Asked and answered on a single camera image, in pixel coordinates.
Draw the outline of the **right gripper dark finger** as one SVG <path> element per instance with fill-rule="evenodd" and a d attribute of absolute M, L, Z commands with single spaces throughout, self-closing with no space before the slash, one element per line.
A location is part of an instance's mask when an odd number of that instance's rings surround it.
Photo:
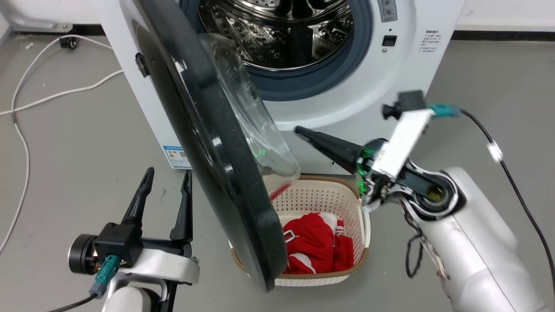
<path fill-rule="evenodd" d="M 359 153 L 362 150 L 361 145 L 322 132 L 315 132 L 302 126 L 296 126 L 294 132 L 345 171 L 357 171 L 356 165 Z"/>

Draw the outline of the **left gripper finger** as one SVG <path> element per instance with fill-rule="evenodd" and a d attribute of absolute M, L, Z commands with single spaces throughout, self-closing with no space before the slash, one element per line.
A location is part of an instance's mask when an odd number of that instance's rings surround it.
<path fill-rule="evenodd" d="M 193 240 L 193 190 L 192 172 L 186 170 L 180 188 L 182 199 L 179 205 L 175 226 L 170 232 L 172 241 L 192 242 Z"/>
<path fill-rule="evenodd" d="M 155 169 L 153 167 L 147 168 L 145 175 L 143 176 L 143 179 L 141 180 L 121 221 L 122 224 L 134 224 L 141 226 L 146 199 L 151 192 L 151 187 L 154 182 L 154 174 Z"/>

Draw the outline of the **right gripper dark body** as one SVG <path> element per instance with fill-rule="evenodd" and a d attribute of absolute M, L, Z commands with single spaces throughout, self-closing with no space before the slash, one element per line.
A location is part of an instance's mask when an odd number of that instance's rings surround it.
<path fill-rule="evenodd" d="M 408 188 L 395 184 L 393 178 L 372 168 L 387 144 L 388 141 L 385 138 L 377 138 L 358 151 L 356 176 L 363 205 L 382 205 L 389 200 L 395 200 L 396 197 L 411 196 Z"/>

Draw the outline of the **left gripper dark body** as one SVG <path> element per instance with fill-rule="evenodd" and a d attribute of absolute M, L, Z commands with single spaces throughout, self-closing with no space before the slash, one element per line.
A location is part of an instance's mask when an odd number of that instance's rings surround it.
<path fill-rule="evenodd" d="M 186 241 L 142 237 L 141 243 L 144 249 L 161 250 L 182 257 L 192 257 L 192 247 L 190 243 Z"/>

